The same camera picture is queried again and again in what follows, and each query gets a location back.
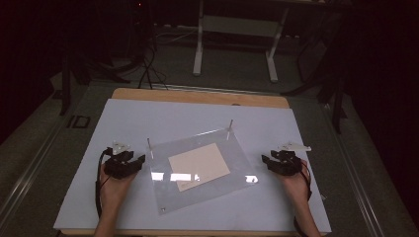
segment white table leg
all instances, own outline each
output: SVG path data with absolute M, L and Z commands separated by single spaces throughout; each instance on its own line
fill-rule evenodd
M 277 50 L 277 45 L 278 45 L 278 42 L 280 41 L 281 33 L 283 32 L 283 28 L 287 19 L 288 11 L 289 11 L 289 8 L 286 8 L 284 10 L 284 14 L 281 18 L 281 21 L 278 23 L 277 31 L 275 32 L 274 43 L 271 47 L 271 50 L 266 52 L 266 60 L 268 63 L 269 77 L 271 78 L 271 81 L 274 83 L 278 82 L 277 69 L 275 68 L 275 62 L 274 62 L 274 54 L 275 54 L 275 51 Z
M 203 17 L 204 17 L 204 0 L 200 0 L 200 18 L 198 19 L 198 45 L 195 53 L 194 76 L 201 75 L 201 65 L 203 64 Z

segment black cable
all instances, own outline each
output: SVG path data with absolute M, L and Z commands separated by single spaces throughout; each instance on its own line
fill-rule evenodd
M 145 71 L 142 73 L 141 78 L 139 79 L 139 84 L 138 84 L 138 87 L 137 88 L 138 89 L 141 89 L 142 80 L 144 80 L 145 75 L 147 75 L 148 83 L 150 84 L 150 89 L 152 90 L 153 89 L 153 86 L 151 85 L 150 74 L 148 72 L 148 69 L 149 69 L 149 67 L 151 66 L 151 64 L 154 61 L 155 53 L 154 53 L 154 50 L 150 46 L 147 46 L 147 48 L 150 49 L 151 52 L 152 52 L 152 54 L 151 54 L 151 60 L 150 60 L 150 62 L 147 65 L 147 63 L 145 63 L 145 57 L 144 57 Z
M 101 185 L 101 189 L 104 186 L 104 184 L 109 181 L 109 178 L 111 178 L 111 176 L 108 176 L 108 178 L 106 178 L 105 182 Z
M 95 183 L 95 203 L 96 203 L 96 209 L 98 211 L 98 215 L 99 217 L 101 217 L 102 215 L 102 205 L 101 205 L 101 165 L 102 165 L 102 160 L 104 158 L 104 155 L 106 154 L 106 152 L 109 150 L 110 148 L 104 150 L 102 152 L 101 157 L 99 158 L 99 163 L 98 163 L 98 173 L 96 176 L 96 183 Z
M 307 194 L 308 197 L 307 197 L 307 200 L 309 200 L 310 197 L 311 197 L 311 194 L 312 194 L 312 191 L 311 191 L 311 188 L 310 188 L 310 185 L 311 185 L 311 174 L 310 174 L 310 171 L 308 170 L 308 167 L 304 163 L 301 162 L 301 165 L 303 165 L 305 167 L 305 169 L 307 169 L 307 173 L 308 173 L 308 177 L 307 177 L 302 172 L 302 170 L 299 172 L 302 175 L 302 177 L 304 178 L 305 183 L 307 184 L 307 188 L 308 188 L 308 194 Z
M 156 75 L 156 77 L 157 77 L 157 79 L 158 79 L 159 83 L 163 84 L 163 86 L 166 88 L 166 90 L 169 90 L 169 88 L 167 88 L 167 85 L 166 85 L 166 83 L 165 83 L 165 81 L 166 81 L 166 79 L 167 79 L 167 76 L 166 76 L 164 73 L 157 71 L 157 70 L 156 70 L 156 69 L 155 69 L 155 68 L 154 68 L 151 64 L 150 64 L 150 68 L 151 68 L 151 70 L 154 72 L 154 75 Z M 162 79 L 160 78 L 160 76 L 159 76 L 157 73 L 162 74 L 162 75 L 164 76 L 164 80 L 162 80 Z

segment floor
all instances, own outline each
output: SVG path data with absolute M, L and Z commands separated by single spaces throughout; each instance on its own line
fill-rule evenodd
M 297 39 L 280 41 L 275 56 L 280 82 L 273 84 L 261 45 L 219 43 L 214 40 L 217 38 L 206 36 L 202 75 L 196 77 L 192 75 L 194 33 L 166 31 L 168 35 L 157 38 L 158 48 L 150 67 L 154 89 L 166 89 L 164 81 L 169 90 L 280 95 L 302 84 L 295 64 L 300 50 Z M 309 73 L 316 55 L 318 51 L 313 50 L 303 59 L 302 62 L 310 63 L 302 65 L 302 76 Z M 74 84 L 72 106 L 66 116 L 59 116 L 60 101 L 49 98 L 2 144 L 0 236 L 55 236 L 57 231 L 52 225 L 103 106 L 116 88 L 136 88 L 143 72 L 144 68 L 139 67 L 123 73 L 131 81 L 129 84 L 114 83 L 97 75 L 89 86 Z M 148 88 L 149 84 L 144 81 L 141 87 Z M 304 142 L 315 148 L 308 156 L 325 197 L 332 226 L 328 236 L 419 236 L 351 105 L 351 98 L 344 98 L 347 118 L 341 119 L 339 135 L 330 125 L 328 105 L 317 103 L 317 92 L 318 88 L 313 88 L 288 99 Z M 71 116 L 90 117 L 91 121 L 87 128 L 67 127 Z M 12 202 L 8 197 L 16 197 L 12 193 L 15 188 L 23 193 Z

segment gray floor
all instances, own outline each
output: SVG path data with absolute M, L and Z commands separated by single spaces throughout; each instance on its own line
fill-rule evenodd
M 280 82 L 269 81 L 261 48 L 246 48 L 208 42 L 204 49 L 200 77 L 192 75 L 195 49 L 187 40 L 159 44 L 154 68 L 166 75 L 169 89 L 184 87 L 276 94 L 301 85 L 295 56 L 299 46 L 294 39 L 283 39 L 275 60 Z M 121 85 L 96 78 L 89 87 L 73 91 L 73 107 L 67 117 L 60 117 L 60 102 L 46 100 L 28 120 L 0 147 L 0 203 L 6 201 L 19 177 L 31 161 L 44 156 L 40 171 L 28 182 L 28 192 L 15 213 L 11 213 L 1 236 L 54 236 L 52 225 L 65 193 L 83 157 L 95 125 L 107 99 L 118 87 L 136 87 L 143 68 L 126 75 L 131 84 Z M 152 73 L 152 80 L 158 81 Z M 342 135 L 331 129 L 329 110 L 315 100 L 318 88 L 289 98 L 332 226 L 328 236 L 419 236 L 394 186 L 383 168 L 377 151 L 362 122 L 345 97 L 341 120 Z M 67 128 L 70 116 L 90 117 L 85 128 Z M 49 136 L 57 130 L 56 136 Z M 45 154 L 37 153 L 45 148 Z M 362 212 L 370 204 L 379 227 L 371 227 Z

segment wooden table edge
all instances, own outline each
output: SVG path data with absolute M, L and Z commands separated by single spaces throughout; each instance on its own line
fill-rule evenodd
M 65 235 L 93 235 L 94 229 L 60 229 Z M 237 230 L 117 230 L 127 236 L 294 236 L 295 231 L 237 231 Z
M 280 96 L 261 96 L 219 92 L 167 91 L 118 88 L 114 91 L 112 99 L 198 103 L 213 105 L 237 105 L 278 109 L 290 108 L 288 100 Z

